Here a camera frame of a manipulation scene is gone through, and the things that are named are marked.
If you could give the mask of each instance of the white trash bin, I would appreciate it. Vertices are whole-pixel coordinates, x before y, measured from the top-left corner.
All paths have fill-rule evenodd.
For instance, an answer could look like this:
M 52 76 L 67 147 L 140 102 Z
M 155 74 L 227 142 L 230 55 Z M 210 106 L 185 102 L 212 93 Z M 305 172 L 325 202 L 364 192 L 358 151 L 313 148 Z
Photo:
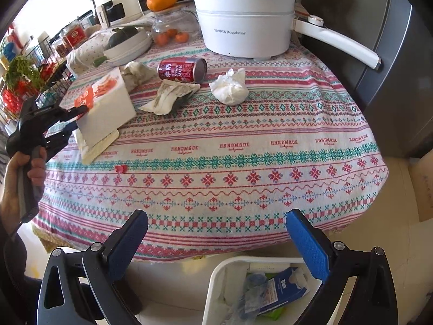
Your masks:
M 278 320 L 258 316 L 259 325 L 293 325 L 307 307 L 322 281 L 315 279 L 302 258 L 267 258 L 255 256 L 235 256 L 221 262 L 211 275 L 207 291 L 202 325 L 221 325 L 230 307 L 242 295 L 242 286 L 248 272 L 277 273 L 288 267 L 300 267 L 304 271 L 310 291 L 304 297 L 286 304 L 286 309 Z M 334 310 L 328 325 L 334 323 L 341 299 Z

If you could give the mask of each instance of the small red object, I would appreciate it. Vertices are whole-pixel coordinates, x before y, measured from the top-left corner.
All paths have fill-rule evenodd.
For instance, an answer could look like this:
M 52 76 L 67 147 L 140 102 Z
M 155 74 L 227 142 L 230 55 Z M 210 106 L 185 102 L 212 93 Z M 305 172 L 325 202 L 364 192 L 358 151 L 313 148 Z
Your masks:
M 116 165 L 114 166 L 116 173 L 126 173 L 128 170 L 128 165 Z

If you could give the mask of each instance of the cardboard box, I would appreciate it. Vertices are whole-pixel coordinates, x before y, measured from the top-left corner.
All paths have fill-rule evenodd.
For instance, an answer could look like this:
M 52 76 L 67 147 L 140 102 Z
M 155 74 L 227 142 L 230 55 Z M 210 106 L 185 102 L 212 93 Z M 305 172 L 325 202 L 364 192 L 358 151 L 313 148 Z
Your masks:
M 419 221 L 433 217 L 433 150 L 409 167 L 414 186 Z

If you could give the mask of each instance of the pot handle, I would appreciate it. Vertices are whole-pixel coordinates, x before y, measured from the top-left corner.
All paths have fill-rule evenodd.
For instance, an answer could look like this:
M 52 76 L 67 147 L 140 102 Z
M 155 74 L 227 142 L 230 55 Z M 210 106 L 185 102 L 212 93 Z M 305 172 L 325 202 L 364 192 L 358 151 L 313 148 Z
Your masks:
M 382 64 L 381 58 L 374 51 L 343 34 L 333 31 L 332 29 L 320 27 L 299 19 L 294 19 L 292 30 L 334 46 L 360 60 L 373 70 L 378 70 Z

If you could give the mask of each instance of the person's arm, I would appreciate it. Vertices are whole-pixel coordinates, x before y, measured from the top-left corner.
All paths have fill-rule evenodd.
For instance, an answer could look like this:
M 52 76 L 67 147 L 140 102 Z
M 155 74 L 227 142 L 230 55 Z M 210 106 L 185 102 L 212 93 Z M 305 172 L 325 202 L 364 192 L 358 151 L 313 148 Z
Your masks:
M 44 186 L 45 181 L 45 160 L 47 153 L 41 148 L 41 158 L 32 160 L 32 169 L 28 176 L 33 185 Z M 21 238 L 16 234 L 21 216 L 18 202 L 17 175 L 18 168 L 29 162 L 30 157 L 20 152 L 16 153 L 7 165 L 4 179 L 4 194 L 0 202 L 0 292 L 8 300 L 9 305 L 15 313 L 23 320 L 32 318 L 34 314 L 26 311 L 23 296 L 25 290 L 17 290 L 17 287 L 24 288 L 24 272 L 27 252 Z

